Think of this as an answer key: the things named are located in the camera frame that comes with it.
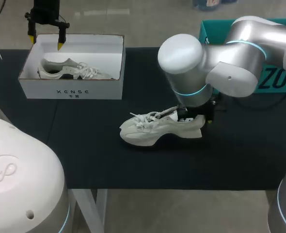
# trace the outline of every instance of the open shoe box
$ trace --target open shoe box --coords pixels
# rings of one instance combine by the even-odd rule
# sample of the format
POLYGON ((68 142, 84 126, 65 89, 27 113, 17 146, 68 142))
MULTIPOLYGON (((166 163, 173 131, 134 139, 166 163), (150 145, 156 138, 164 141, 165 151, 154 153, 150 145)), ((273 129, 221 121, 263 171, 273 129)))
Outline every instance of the open shoe box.
POLYGON ((32 46, 18 78, 28 99, 107 99, 121 100, 125 68, 124 37, 120 35, 67 34, 57 50, 59 35, 41 34, 32 46), (68 58, 84 62, 110 74, 112 80, 40 79, 38 64, 45 58, 63 62, 68 58))

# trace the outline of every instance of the shoe heel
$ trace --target shoe heel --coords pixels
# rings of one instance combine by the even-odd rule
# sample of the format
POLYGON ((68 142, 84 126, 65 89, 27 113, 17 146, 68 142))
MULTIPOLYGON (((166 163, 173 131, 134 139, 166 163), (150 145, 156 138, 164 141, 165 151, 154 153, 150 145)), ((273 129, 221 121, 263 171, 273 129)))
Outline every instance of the shoe heel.
POLYGON ((181 131, 176 133, 177 136, 182 138, 199 138, 202 137, 201 130, 193 130, 193 131, 181 131))

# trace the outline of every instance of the gray floor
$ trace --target gray floor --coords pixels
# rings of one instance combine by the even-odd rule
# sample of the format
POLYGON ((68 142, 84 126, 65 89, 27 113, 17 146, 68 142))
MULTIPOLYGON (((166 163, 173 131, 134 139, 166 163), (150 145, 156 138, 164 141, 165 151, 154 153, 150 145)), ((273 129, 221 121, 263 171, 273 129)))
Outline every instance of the gray floor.
MULTIPOLYGON (((32 2, 7 1, 0 49, 31 47, 24 13, 32 2)), ((127 47, 146 47, 177 33, 198 36, 203 19, 286 17, 286 0, 239 0, 211 13, 192 9, 191 0, 61 0, 60 14, 71 23, 68 33, 124 34, 127 47)), ((58 31, 38 26, 37 32, 58 31)), ((268 203, 265 191, 110 190, 105 227, 107 233, 267 233, 268 203)))

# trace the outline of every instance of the black tabletop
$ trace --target black tabletop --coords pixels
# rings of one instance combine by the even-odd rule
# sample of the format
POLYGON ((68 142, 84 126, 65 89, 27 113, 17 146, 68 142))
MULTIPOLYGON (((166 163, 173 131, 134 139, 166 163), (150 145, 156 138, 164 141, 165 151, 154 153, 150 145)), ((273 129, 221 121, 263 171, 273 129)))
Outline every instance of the black tabletop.
MULTIPOLYGON (((26 50, 2 50, 0 108, 21 130, 47 142, 69 188, 275 189, 286 172, 286 99, 252 112, 223 98, 204 137, 166 135, 151 148, 124 143, 119 126, 177 100, 157 63, 158 48, 126 50, 122 100, 27 100, 17 81, 26 50)), ((284 94, 253 94, 265 106, 284 94)))

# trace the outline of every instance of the shoelace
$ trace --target shoelace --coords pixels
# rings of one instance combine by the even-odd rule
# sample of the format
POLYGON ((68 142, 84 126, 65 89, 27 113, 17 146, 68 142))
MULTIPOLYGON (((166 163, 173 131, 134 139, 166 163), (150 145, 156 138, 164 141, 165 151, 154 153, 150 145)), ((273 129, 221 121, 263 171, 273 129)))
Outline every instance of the shoelace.
POLYGON ((150 126, 154 126, 155 124, 158 124, 159 119, 157 117, 164 115, 166 113, 175 111, 176 107, 169 108, 163 112, 150 112, 146 115, 140 115, 140 114, 134 114, 130 113, 131 115, 135 116, 135 120, 137 122, 136 126, 139 128, 146 128, 150 126))
POLYGON ((77 68, 79 69, 78 73, 83 75, 82 79, 92 78, 98 73, 97 69, 89 67, 84 62, 80 62, 77 68))

